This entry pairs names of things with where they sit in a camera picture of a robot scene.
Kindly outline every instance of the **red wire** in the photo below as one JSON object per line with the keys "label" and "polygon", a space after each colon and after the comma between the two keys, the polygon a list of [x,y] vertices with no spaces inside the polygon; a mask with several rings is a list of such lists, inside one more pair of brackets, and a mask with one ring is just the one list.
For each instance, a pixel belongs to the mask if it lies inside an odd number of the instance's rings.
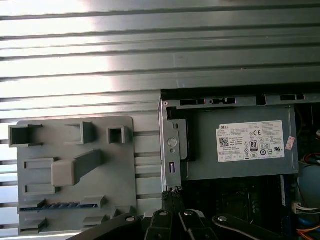
{"label": "red wire", "polygon": [[306,164],[310,164],[309,162],[308,162],[308,159],[310,158],[310,157],[312,157],[313,155],[316,155],[316,156],[320,156],[320,152],[316,152],[316,153],[309,153],[309,154],[307,154],[305,157],[304,157],[304,162],[306,163]]}
{"label": "red wire", "polygon": [[307,235],[303,234],[303,233],[300,232],[300,231],[297,231],[297,233],[298,233],[303,239],[314,240],[314,238],[312,238],[312,237],[310,237],[310,236],[307,236]]}

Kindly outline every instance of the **qr code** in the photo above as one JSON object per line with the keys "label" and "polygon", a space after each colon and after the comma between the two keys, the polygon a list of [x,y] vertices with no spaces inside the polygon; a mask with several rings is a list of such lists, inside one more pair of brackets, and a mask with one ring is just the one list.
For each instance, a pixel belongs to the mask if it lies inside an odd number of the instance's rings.
{"label": "qr code", "polygon": [[220,147],[229,147],[228,137],[220,137]]}

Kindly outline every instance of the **black handle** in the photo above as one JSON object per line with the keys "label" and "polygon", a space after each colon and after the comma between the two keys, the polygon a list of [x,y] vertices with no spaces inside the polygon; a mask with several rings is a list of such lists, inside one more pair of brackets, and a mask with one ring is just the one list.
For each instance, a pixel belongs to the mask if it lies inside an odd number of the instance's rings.
{"label": "black handle", "polygon": [[221,228],[240,233],[253,240],[285,240],[283,236],[229,214],[217,215],[212,221]]}
{"label": "black handle", "polygon": [[98,226],[90,228],[68,240],[113,240],[139,236],[142,229],[142,221],[138,216],[126,213],[105,221]]}

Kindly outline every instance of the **silver metal surface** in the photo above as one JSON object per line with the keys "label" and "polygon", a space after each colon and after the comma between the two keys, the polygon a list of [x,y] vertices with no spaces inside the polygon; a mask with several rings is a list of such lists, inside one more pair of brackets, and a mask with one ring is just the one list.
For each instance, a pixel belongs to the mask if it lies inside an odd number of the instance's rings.
{"label": "silver metal surface", "polygon": [[218,217],[218,220],[219,220],[220,222],[226,222],[226,221],[228,221],[228,218],[226,218],[225,216],[219,216],[219,217]]}
{"label": "silver metal surface", "polygon": [[135,220],[135,218],[134,218],[134,217],[128,217],[128,218],[126,218],[125,220],[128,221],[128,222],[132,222],[132,221]]}
{"label": "silver metal surface", "polygon": [[[159,126],[162,162],[162,190],[174,191],[181,186],[180,173],[180,142],[179,131],[175,128],[175,121],[168,120],[167,107],[163,101],[159,104]],[[175,139],[175,145],[169,146],[168,141]]]}
{"label": "silver metal surface", "polygon": [[162,212],[159,213],[159,215],[160,215],[160,216],[167,216],[168,213],[167,213],[166,211],[162,211]]}
{"label": "silver metal surface", "polygon": [[185,211],[184,213],[183,213],[184,215],[186,215],[186,216],[191,216],[192,214],[194,214],[192,211]]}
{"label": "silver metal surface", "polygon": [[[318,0],[11,0],[0,18],[0,175],[16,173],[8,125],[131,116],[141,214],[161,207],[161,89],[320,82]],[[15,184],[0,183],[5,204]],[[17,233],[7,219],[0,236]]]}

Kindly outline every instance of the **white connector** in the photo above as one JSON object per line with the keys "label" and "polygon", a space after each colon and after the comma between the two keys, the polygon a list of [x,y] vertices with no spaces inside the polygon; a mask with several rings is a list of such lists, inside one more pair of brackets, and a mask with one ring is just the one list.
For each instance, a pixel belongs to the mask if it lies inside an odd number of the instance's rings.
{"label": "white connector", "polygon": [[292,212],[294,214],[297,214],[298,212],[298,206],[300,206],[301,203],[300,202],[292,202],[291,208],[292,208]]}

